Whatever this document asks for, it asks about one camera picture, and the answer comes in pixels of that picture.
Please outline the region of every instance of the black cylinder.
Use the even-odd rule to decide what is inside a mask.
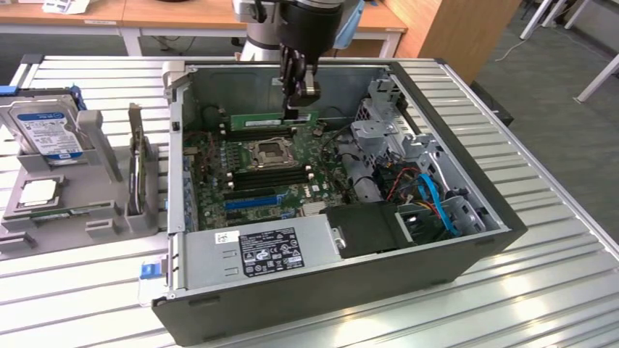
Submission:
[[[309,62],[318,60],[333,45],[342,6],[330,9],[281,4],[277,35],[284,46],[296,49]]]

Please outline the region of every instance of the open computer tower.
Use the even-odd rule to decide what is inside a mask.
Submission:
[[[289,120],[278,73],[192,62],[166,81],[153,311],[184,346],[453,281],[525,231],[400,63],[322,62]]]

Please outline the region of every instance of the gray carpet floor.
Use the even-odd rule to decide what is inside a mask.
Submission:
[[[501,62],[508,48],[520,42],[517,36],[525,21],[520,12],[503,32],[492,56],[476,81],[511,112],[511,130],[552,172],[572,196],[619,241],[619,80],[611,78],[585,104],[572,97],[584,89],[612,58],[571,32],[539,28],[532,38]],[[141,38],[145,55],[161,52],[152,38]],[[170,45],[184,51],[190,38]],[[26,53],[56,55],[125,55],[118,37],[0,34],[0,83],[12,74]],[[224,56],[240,51],[225,38],[197,38],[188,56]]]
[[[572,99],[612,56],[563,28],[539,28],[495,62],[520,42],[527,23],[520,13],[476,82],[511,112],[509,129],[519,140],[619,241],[619,79],[609,78],[584,104]]]

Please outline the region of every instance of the wooden cabinet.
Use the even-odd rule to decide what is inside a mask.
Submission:
[[[384,0],[408,30],[396,57],[443,58],[471,83],[520,0]]]

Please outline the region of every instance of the processor chip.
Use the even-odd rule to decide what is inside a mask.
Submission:
[[[46,204],[54,198],[56,185],[52,179],[28,182],[22,187],[18,203],[24,207]]]

